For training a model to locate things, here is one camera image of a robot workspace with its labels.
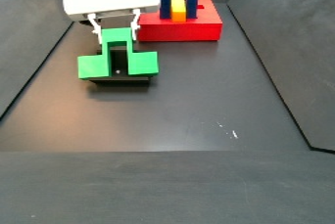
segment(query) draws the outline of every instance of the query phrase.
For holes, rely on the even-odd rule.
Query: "blue block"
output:
[[[187,18],[196,19],[197,0],[187,0]]]
[[[172,19],[172,0],[161,0],[160,19]]]

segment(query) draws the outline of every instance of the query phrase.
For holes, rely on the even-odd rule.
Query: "green block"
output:
[[[128,46],[129,75],[156,75],[158,73],[157,52],[134,53],[132,29],[102,29],[102,55],[79,57],[79,78],[112,76],[110,48]]]
[[[129,57],[129,75],[158,73],[157,52],[133,53]]]
[[[104,56],[79,56],[79,79],[110,76],[110,66]]]

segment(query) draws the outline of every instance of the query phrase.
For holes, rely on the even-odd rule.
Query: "yellow block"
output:
[[[185,0],[172,0],[172,20],[173,22],[187,21],[187,3]]]

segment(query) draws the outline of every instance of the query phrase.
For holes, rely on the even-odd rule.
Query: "red platform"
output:
[[[197,19],[172,22],[160,19],[160,12],[140,17],[140,41],[207,41],[219,40],[224,23],[212,0],[197,1]]]

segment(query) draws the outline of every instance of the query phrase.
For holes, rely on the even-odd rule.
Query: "white speck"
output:
[[[234,135],[235,135],[236,139],[239,139],[239,137],[238,137],[238,134],[236,134],[236,131],[235,131],[235,130],[234,130]]]

